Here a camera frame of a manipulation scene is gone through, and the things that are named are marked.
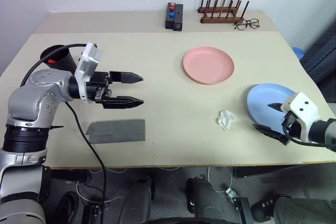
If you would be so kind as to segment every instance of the eyeglasses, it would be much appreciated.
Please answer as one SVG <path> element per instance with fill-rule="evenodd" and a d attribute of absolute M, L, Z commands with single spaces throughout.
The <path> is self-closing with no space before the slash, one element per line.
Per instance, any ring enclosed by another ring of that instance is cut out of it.
<path fill-rule="evenodd" d="M 253 18 L 251 20 L 243 20 L 241 22 L 236 22 L 234 23 L 234 25 L 236 26 L 236 28 L 238 28 L 238 30 L 245 30 L 247 28 L 247 25 L 249 25 L 250 27 L 252 27 L 253 29 L 257 29 L 259 26 L 259 20 L 256 18 Z"/>

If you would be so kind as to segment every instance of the beige table surface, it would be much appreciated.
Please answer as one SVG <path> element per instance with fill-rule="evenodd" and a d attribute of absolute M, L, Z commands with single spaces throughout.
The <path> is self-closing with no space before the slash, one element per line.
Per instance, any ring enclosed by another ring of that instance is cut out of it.
<path fill-rule="evenodd" d="M 246 108 L 248 91 L 259 83 L 277 83 L 302 91 L 319 107 L 322 119 L 333 117 L 322 94 L 277 31 L 170 33 L 40 33 L 33 34 L 0 77 L 0 134 L 5 133 L 7 100 L 40 53 L 54 44 L 96 42 L 103 50 L 97 71 L 131 71 L 143 82 L 114 83 L 115 95 L 131 95 L 145 103 L 126 110 L 105 110 L 99 104 L 74 101 L 84 129 L 91 122 L 145 119 L 146 141 L 95 145 L 106 166 L 275 165 L 336 161 L 336 153 L 278 141 L 252 127 Z M 235 63 L 225 82 L 207 86 L 194 82 L 182 68 L 192 48 L 212 46 L 227 52 Z M 79 48 L 71 53 L 77 60 Z M 220 110 L 237 121 L 229 131 L 216 124 Z M 71 112 L 61 104 L 48 143 L 50 167 L 99 167 L 77 129 Z"/>

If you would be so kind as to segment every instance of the blue object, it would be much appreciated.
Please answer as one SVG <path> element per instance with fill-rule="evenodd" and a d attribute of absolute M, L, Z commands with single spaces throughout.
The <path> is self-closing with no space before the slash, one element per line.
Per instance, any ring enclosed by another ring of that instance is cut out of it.
<path fill-rule="evenodd" d="M 292 49 L 294 53 L 296 54 L 296 56 L 299 58 L 299 60 L 301 60 L 305 56 L 305 53 L 301 48 L 292 47 Z"/>
<path fill-rule="evenodd" d="M 270 127 L 281 134 L 282 118 L 285 113 L 272 109 L 271 103 L 284 103 L 288 97 L 295 94 L 294 91 L 272 83 L 259 84 L 254 86 L 247 95 L 247 109 L 257 124 Z"/>

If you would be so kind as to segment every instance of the wooden rack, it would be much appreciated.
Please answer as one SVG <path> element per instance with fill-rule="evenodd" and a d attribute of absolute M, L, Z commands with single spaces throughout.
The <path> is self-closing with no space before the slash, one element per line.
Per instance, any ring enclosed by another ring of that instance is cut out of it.
<path fill-rule="evenodd" d="M 201 23 L 236 23 L 244 20 L 244 14 L 246 11 L 246 8 L 249 4 L 249 1 L 247 1 L 245 8 L 243 10 L 243 13 L 240 17 L 237 17 L 237 13 L 239 10 L 239 7 L 242 3 L 241 0 L 238 0 L 236 5 L 233 5 L 234 0 L 230 0 L 229 6 L 225 7 L 225 1 L 223 0 L 222 5 L 220 7 L 217 7 L 219 0 L 215 0 L 214 6 L 211 6 L 211 0 L 206 1 L 205 7 L 203 7 L 203 2 L 201 2 L 201 6 L 198 8 L 198 13 L 203 13 L 203 17 L 201 18 Z"/>

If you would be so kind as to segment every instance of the floor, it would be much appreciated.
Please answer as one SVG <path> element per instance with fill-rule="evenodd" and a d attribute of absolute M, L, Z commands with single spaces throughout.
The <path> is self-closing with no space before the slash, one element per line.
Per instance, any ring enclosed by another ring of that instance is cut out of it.
<path fill-rule="evenodd" d="M 191 217 L 187 211 L 184 195 L 184 185 L 188 178 L 195 176 L 207 177 L 207 167 L 179 168 L 168 171 L 159 168 L 127 169 L 122 174 L 108 172 L 107 198 L 125 197 L 128 190 L 140 175 L 151 175 L 156 184 L 156 195 L 152 201 L 151 219 L 167 217 Z M 217 190 L 226 189 L 230 182 L 230 167 L 211 167 L 210 180 Z M 102 187 L 102 172 L 92 174 L 90 185 Z M 268 191 L 276 191 L 298 198 L 335 199 L 336 197 L 336 163 L 314 164 L 286 168 L 284 170 L 264 175 L 232 180 L 232 189 L 241 197 L 247 197 L 252 205 L 262 199 Z M 52 212 L 62 195 L 67 191 L 76 191 L 76 184 L 61 180 L 52 181 L 52 191 L 48 200 L 43 203 L 45 212 Z M 99 200 L 100 192 L 96 189 L 79 185 L 80 192 L 91 200 Z M 241 223 L 239 213 L 228 201 L 225 193 L 220 193 L 222 210 L 226 220 Z M 124 198 L 118 198 L 109 203 L 105 211 L 105 223 L 118 222 Z M 83 205 L 75 219 L 75 224 L 81 223 Z"/>

